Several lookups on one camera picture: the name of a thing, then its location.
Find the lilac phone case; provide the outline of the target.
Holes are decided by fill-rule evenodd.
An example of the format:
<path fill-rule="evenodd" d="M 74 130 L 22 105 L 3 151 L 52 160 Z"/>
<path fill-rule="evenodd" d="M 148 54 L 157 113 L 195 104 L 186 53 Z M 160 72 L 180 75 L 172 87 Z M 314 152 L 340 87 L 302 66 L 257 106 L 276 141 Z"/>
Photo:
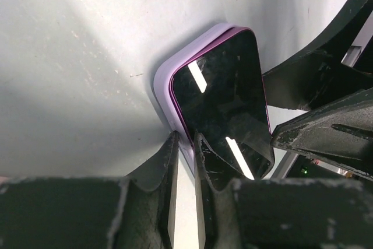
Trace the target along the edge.
<path fill-rule="evenodd" d="M 231 23 L 219 23 L 214 25 L 164 61 L 154 75 L 154 95 L 171 129 L 180 134 L 180 149 L 192 174 L 194 174 L 193 144 L 188 130 L 186 129 L 185 122 L 181 117 L 181 110 L 177 105 L 171 85 L 175 73 L 180 68 L 196 60 L 214 46 L 221 44 L 225 40 L 224 34 L 233 28 L 236 28 L 236 25 Z"/>

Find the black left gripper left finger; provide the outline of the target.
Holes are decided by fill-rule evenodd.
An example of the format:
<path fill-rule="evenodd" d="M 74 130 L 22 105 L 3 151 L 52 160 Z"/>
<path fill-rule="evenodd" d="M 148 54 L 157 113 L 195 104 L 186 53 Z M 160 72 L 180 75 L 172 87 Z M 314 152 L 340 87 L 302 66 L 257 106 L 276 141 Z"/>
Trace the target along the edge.
<path fill-rule="evenodd" d="M 2 248 L 172 248 L 179 135 L 121 177 L 1 184 Z"/>

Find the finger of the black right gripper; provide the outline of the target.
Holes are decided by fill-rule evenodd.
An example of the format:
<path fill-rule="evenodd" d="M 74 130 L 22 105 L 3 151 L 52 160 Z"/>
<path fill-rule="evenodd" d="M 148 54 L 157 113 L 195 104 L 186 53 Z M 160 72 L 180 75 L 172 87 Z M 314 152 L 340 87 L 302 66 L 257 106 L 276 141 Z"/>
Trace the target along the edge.
<path fill-rule="evenodd" d="M 263 74 L 267 104 L 310 111 L 360 90 L 372 76 L 342 63 L 372 12 L 372 0 L 347 0 L 306 47 Z"/>
<path fill-rule="evenodd" d="M 372 89 L 278 125 L 270 144 L 372 180 Z"/>

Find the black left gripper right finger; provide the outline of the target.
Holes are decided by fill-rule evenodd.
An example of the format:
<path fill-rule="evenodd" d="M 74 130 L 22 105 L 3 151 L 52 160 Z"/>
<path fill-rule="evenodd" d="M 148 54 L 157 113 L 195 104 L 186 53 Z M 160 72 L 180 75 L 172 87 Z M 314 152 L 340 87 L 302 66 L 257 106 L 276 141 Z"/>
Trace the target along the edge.
<path fill-rule="evenodd" d="M 371 248 L 372 194 L 359 181 L 250 180 L 195 135 L 200 248 Z"/>

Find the black smartphone pink edge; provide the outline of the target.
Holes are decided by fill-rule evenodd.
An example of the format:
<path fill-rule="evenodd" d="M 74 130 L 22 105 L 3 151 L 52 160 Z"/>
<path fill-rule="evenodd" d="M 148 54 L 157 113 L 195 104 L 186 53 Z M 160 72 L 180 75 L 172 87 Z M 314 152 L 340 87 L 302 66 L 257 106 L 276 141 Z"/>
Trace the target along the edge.
<path fill-rule="evenodd" d="M 254 179 L 275 163 L 256 37 L 233 27 L 180 67 L 171 95 L 187 136 L 201 133 L 212 150 L 237 170 L 245 161 Z"/>

